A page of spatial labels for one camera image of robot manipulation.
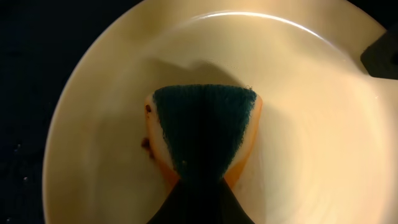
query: dark background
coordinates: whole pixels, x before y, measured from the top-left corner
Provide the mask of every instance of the dark background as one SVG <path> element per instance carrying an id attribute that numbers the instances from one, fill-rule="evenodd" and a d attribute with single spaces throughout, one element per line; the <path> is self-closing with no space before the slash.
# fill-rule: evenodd
<path id="1" fill-rule="evenodd" d="M 42 159 L 64 84 L 97 36 L 137 0 L 0 0 L 0 224 L 44 223 Z M 385 28 L 392 1 L 351 0 Z"/>

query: teal scrubbing pad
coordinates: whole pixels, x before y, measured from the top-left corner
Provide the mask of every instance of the teal scrubbing pad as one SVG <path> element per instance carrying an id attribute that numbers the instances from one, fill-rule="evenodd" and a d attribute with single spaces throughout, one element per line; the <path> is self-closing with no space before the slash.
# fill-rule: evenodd
<path id="1" fill-rule="evenodd" d="M 250 89 L 225 85 L 155 91 L 164 139 L 185 184 L 202 189 L 222 179 L 242 143 L 256 96 Z"/>

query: plate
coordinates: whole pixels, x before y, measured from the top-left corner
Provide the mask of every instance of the plate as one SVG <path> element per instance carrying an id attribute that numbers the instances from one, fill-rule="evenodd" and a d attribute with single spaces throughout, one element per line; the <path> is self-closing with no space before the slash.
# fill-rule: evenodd
<path id="1" fill-rule="evenodd" d="M 140 147 L 145 96 L 220 83 L 264 101 L 233 189 L 255 223 L 395 223 L 391 82 L 359 61 L 383 32 L 346 1 L 140 3 L 101 34 L 62 93 L 45 154 L 46 222 L 146 223 L 167 194 Z"/>

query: white plate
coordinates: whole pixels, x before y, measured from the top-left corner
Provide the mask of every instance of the white plate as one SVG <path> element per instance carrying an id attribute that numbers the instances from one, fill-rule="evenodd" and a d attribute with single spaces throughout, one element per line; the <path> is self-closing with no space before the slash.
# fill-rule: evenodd
<path id="1" fill-rule="evenodd" d="M 146 223 L 166 193 L 140 147 L 144 98 L 186 83 L 251 86 L 264 100 L 233 189 L 256 223 L 398 222 L 384 90 L 397 83 L 359 61 L 383 32 L 346 1 L 140 3 L 96 40 L 62 93 L 45 155 L 46 222 Z"/>

